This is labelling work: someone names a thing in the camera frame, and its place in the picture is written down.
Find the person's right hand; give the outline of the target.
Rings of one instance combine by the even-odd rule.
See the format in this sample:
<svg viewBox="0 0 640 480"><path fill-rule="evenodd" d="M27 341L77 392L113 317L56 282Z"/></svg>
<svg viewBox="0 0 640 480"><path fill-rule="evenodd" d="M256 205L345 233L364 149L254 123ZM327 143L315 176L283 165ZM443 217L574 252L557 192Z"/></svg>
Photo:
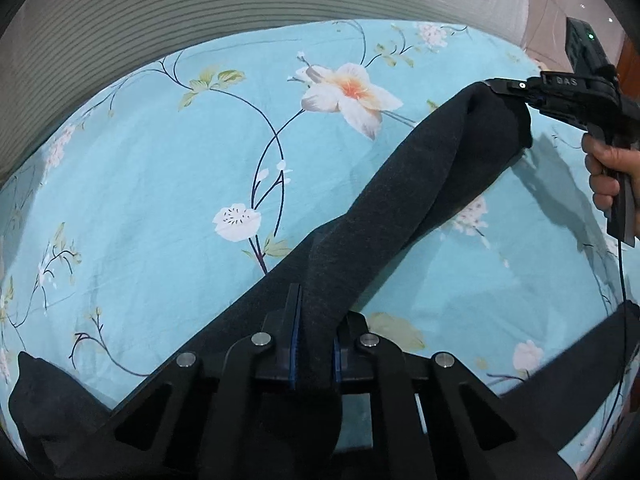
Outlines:
<svg viewBox="0 0 640 480"><path fill-rule="evenodd" d="M621 172L630 179L636 205L636 221L639 221L639 151L614 148L588 133L582 136L582 150L586 154L585 166L589 172L589 186L596 207L600 211L612 208L614 198L620 194L620 184L613 177L613 172Z"/></svg>

